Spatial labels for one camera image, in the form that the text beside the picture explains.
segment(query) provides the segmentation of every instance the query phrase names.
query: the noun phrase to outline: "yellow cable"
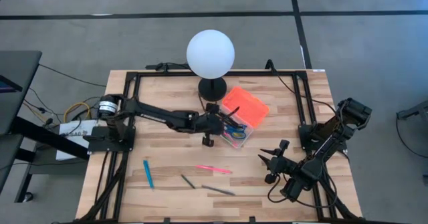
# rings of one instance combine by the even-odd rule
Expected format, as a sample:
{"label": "yellow cable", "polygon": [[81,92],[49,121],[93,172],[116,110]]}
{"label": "yellow cable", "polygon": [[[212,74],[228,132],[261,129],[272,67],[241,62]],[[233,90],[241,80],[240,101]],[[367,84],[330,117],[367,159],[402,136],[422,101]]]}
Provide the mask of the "yellow cable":
{"label": "yellow cable", "polygon": [[88,112],[86,113],[86,117],[85,117],[85,118],[88,118],[88,117],[89,117],[89,113],[90,113],[90,111],[91,111],[91,108],[89,107],[89,105],[88,105],[87,103],[85,103],[85,102],[78,102],[78,103],[73,104],[72,106],[70,106],[70,107],[66,110],[66,112],[64,113],[64,118],[63,118],[64,123],[66,123],[66,122],[67,122],[67,114],[68,114],[68,112],[69,112],[73,107],[75,107],[75,106],[81,106],[81,105],[83,105],[83,106],[87,107]]}
{"label": "yellow cable", "polygon": [[39,114],[37,111],[34,111],[33,109],[31,109],[31,107],[30,107],[27,103],[22,103],[22,104],[25,104],[25,106],[27,106],[27,107],[29,108],[29,110],[30,110],[31,112],[33,112],[33,114],[35,114],[35,115],[39,116],[42,120],[45,120],[45,122],[47,121],[47,120],[46,120],[46,118],[45,118],[45,116],[42,116],[42,115],[41,115],[41,114]]}

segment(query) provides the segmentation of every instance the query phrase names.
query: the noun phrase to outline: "pink pen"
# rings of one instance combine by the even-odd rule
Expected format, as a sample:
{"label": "pink pen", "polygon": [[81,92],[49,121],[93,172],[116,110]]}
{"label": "pink pen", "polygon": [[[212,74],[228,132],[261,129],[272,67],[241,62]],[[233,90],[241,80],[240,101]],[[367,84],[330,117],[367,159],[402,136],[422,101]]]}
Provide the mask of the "pink pen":
{"label": "pink pen", "polygon": [[217,171],[217,172],[221,172],[221,173],[227,173],[227,174],[231,174],[231,171],[225,170],[225,169],[220,169],[220,168],[215,168],[215,167],[211,167],[211,166],[201,166],[201,165],[197,165],[197,168],[202,168],[202,169],[207,169],[210,171]]}

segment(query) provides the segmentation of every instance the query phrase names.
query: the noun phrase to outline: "black desk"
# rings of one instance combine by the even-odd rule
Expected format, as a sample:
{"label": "black desk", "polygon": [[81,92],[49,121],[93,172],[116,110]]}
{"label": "black desk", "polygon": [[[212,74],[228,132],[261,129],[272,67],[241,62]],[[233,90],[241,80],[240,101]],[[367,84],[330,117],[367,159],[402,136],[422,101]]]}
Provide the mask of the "black desk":
{"label": "black desk", "polygon": [[[55,150],[32,152],[21,149],[23,137],[84,160],[89,159],[87,148],[17,116],[39,66],[40,57],[40,51],[0,51],[0,74],[22,87],[22,92],[0,94],[0,192],[16,158],[40,164],[46,161],[43,157],[47,156],[46,153],[51,156],[55,152]],[[22,202],[32,174],[41,173],[40,169],[40,166],[28,166],[16,202]]]}

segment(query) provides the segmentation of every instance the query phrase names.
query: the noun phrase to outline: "scissors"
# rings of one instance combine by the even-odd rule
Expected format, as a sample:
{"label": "scissors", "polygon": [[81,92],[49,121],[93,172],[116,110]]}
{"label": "scissors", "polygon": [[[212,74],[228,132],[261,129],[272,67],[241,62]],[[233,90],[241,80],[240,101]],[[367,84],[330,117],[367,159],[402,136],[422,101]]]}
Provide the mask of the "scissors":
{"label": "scissors", "polygon": [[247,134],[245,133],[245,129],[247,128],[244,124],[239,124],[238,127],[233,127],[228,124],[225,125],[225,132],[232,136],[232,138],[241,140],[247,137]]}

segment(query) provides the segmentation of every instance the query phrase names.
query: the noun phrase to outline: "blue marker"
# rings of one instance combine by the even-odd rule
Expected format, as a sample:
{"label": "blue marker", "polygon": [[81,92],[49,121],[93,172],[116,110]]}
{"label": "blue marker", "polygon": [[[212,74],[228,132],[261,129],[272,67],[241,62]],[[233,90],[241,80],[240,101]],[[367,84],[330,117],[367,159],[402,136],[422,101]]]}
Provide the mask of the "blue marker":
{"label": "blue marker", "polygon": [[146,176],[147,176],[147,180],[148,180],[148,184],[150,185],[150,188],[154,188],[153,185],[153,181],[152,181],[152,176],[150,175],[150,169],[148,168],[148,161],[144,160],[144,169],[146,170]]}

